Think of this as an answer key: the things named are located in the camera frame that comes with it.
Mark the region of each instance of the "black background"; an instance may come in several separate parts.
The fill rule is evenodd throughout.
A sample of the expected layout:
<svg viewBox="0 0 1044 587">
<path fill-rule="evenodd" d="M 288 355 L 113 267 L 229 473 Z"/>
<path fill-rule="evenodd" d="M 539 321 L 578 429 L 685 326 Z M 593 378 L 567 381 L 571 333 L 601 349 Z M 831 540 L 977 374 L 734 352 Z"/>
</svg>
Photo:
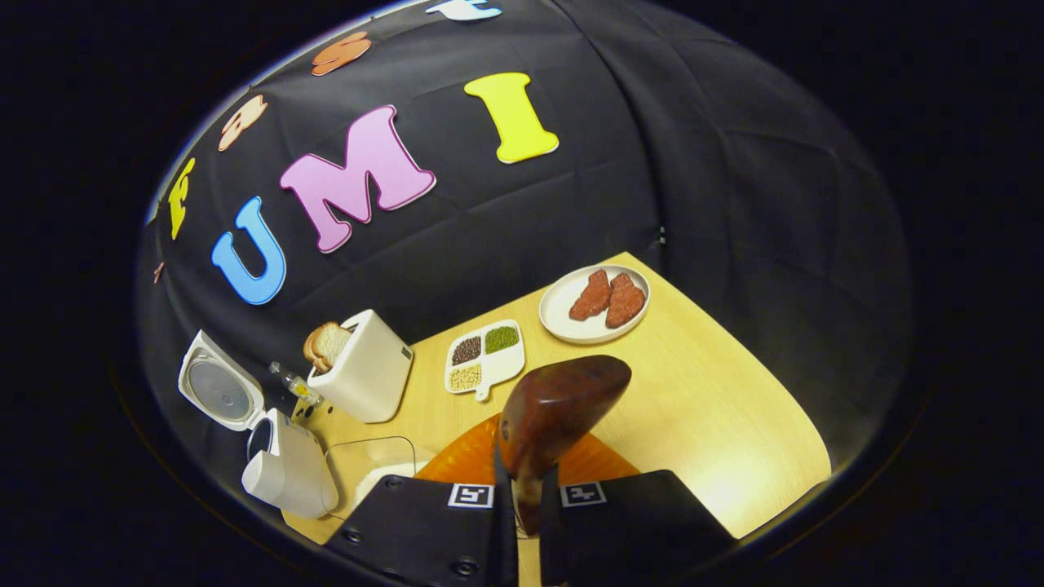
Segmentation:
<svg viewBox="0 0 1044 587">
<path fill-rule="evenodd" d="M 1030 2 L 710 4 L 680 9 L 809 88 L 891 183 L 919 294 L 911 377 L 934 392 L 878 479 L 742 584 L 1029 584 L 1039 295 L 1013 278 L 1044 261 L 1040 191 L 1019 182 L 1041 151 L 1044 53 L 1029 46 L 1040 15 Z M 31 359 L 8 363 L 6 421 L 24 427 L 7 445 L 10 584 L 309 584 L 173 480 L 106 368 L 134 360 L 121 333 L 137 231 L 194 124 L 228 90 L 377 5 L 3 8 L 16 157 L 5 274 L 10 324 L 25 325 L 15 346 Z"/>
</svg>

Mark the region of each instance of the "foam letter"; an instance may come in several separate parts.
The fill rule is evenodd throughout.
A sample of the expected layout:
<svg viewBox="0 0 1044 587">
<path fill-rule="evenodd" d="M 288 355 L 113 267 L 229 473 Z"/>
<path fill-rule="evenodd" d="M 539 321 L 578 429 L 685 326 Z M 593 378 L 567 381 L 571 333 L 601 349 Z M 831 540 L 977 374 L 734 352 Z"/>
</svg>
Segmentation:
<svg viewBox="0 0 1044 587">
<path fill-rule="evenodd" d="M 332 253 L 352 236 L 352 226 L 334 217 L 328 205 L 370 222 L 369 177 L 380 188 L 381 210 L 401 208 L 435 186 L 435 174 L 418 167 L 399 140 L 392 123 L 395 115 L 395 107 L 382 105 L 352 123 L 345 140 L 345 167 L 309 154 L 280 179 L 283 189 L 298 194 L 315 226 L 319 251 Z"/>
<path fill-rule="evenodd" d="M 442 13 L 451 21 L 477 21 L 492 19 L 500 14 L 500 8 L 479 8 L 475 4 L 485 4 L 487 0 L 450 0 L 425 10 L 427 14 Z"/>
<path fill-rule="evenodd" d="M 236 214 L 236 228 L 246 231 L 251 240 L 264 256 L 264 273 L 254 277 L 243 266 L 239 255 L 232 248 L 232 233 L 222 234 L 210 255 L 210 260 L 229 280 L 232 288 L 247 303 L 261 305 L 268 303 L 283 287 L 286 279 L 286 258 L 279 242 L 261 217 L 261 198 L 252 197 Z"/>
<path fill-rule="evenodd" d="M 189 195 L 189 172 L 195 167 L 195 158 L 189 159 L 182 169 L 182 174 L 177 175 L 174 187 L 170 188 L 170 239 L 177 239 L 177 231 L 182 229 L 182 221 L 185 220 L 185 207 L 182 203 Z"/>
<path fill-rule="evenodd" d="M 221 140 L 217 143 L 217 150 L 224 150 L 236 142 L 239 134 L 257 122 L 266 108 L 268 104 L 264 101 L 264 96 L 258 94 L 237 110 L 221 128 Z"/>
<path fill-rule="evenodd" d="M 353 32 L 319 51 L 312 60 L 312 75 L 326 75 L 342 65 L 359 58 L 373 43 L 365 32 Z"/>
<path fill-rule="evenodd" d="M 544 130 L 532 110 L 525 93 L 528 85 L 529 76 L 524 73 L 497 73 L 464 87 L 469 95 L 482 98 L 490 110 L 500 134 L 497 159 L 502 163 L 518 163 L 559 148 L 559 137 Z"/>
</svg>

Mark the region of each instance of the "clear plastic container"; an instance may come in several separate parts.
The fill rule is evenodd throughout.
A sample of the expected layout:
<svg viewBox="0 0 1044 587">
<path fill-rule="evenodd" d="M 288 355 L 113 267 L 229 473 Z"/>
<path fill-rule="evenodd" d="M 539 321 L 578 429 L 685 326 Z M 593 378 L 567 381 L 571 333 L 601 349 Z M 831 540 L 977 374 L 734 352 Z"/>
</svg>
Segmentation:
<svg viewBox="0 0 1044 587">
<path fill-rule="evenodd" d="M 327 450 L 327 465 L 333 474 L 340 501 L 330 515 L 347 519 L 381 477 L 412 477 L 432 456 L 405 437 L 359 440 L 331 446 Z"/>
</svg>

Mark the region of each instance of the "steak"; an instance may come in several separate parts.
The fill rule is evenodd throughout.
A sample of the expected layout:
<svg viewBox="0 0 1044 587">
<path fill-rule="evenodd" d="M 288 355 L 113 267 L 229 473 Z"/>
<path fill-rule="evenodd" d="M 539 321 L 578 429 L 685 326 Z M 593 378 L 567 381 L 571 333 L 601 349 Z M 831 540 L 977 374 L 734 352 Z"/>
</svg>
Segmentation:
<svg viewBox="0 0 1044 587">
<path fill-rule="evenodd" d="M 606 314 L 608 328 L 619 328 L 638 315 L 645 305 L 645 292 L 631 281 L 631 276 L 621 273 L 613 278 L 612 294 L 609 298 L 609 312 Z"/>
<path fill-rule="evenodd" d="M 609 307 L 609 298 L 612 292 L 606 269 L 596 271 L 588 277 L 587 287 L 573 303 L 573 307 L 569 308 L 569 318 L 585 321 L 601 313 Z"/>
</svg>

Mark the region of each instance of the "white plate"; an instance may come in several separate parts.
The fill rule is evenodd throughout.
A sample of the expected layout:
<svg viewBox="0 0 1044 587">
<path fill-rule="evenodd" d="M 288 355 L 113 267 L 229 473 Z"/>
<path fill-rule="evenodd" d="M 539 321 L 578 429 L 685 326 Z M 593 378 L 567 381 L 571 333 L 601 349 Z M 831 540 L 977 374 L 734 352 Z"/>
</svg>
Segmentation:
<svg viewBox="0 0 1044 587">
<path fill-rule="evenodd" d="M 485 333 L 502 326 L 509 326 L 514 328 L 519 334 L 519 342 L 511 347 L 507 347 L 506 349 L 500 349 L 495 353 L 487 353 Z M 479 337 L 479 355 L 471 360 L 453 365 L 453 350 L 456 349 L 457 345 L 467 338 L 471 338 L 472 336 Z M 478 385 L 468 388 L 466 390 L 454 391 L 453 388 L 450 386 L 450 373 L 457 369 L 467 369 L 476 365 L 482 366 L 482 378 Z M 525 367 L 525 346 L 522 344 L 522 329 L 519 328 L 519 323 L 514 320 L 501 320 L 499 322 L 494 322 L 493 324 L 483 326 L 478 330 L 472 330 L 462 336 L 458 336 L 450 345 L 450 349 L 446 351 L 446 391 L 451 394 L 467 394 L 469 392 L 475 392 L 475 401 L 485 401 L 485 398 L 490 397 L 491 386 L 501 381 L 506 381 L 518 375 L 522 371 L 523 367 Z"/>
<path fill-rule="evenodd" d="M 613 278 L 621 273 L 627 274 L 631 276 L 631 281 L 635 282 L 635 286 L 645 294 L 645 305 L 639 310 L 638 315 L 619 328 L 609 328 L 606 326 L 606 313 L 609 312 L 608 309 L 583 322 L 569 318 L 569 308 L 573 307 L 576 299 L 584 292 L 584 288 L 588 285 L 588 277 L 598 269 L 606 269 L 606 277 L 610 281 L 613 281 Z M 604 343 L 606 341 L 622 336 L 632 328 L 638 326 L 642 316 L 645 315 L 645 310 L 649 307 L 649 294 L 648 281 L 642 274 L 631 267 L 622 265 L 591 265 L 590 267 L 576 269 L 566 275 L 547 288 L 544 297 L 540 300 L 540 322 L 551 334 L 568 343 L 577 343 L 580 345 Z"/>
</svg>

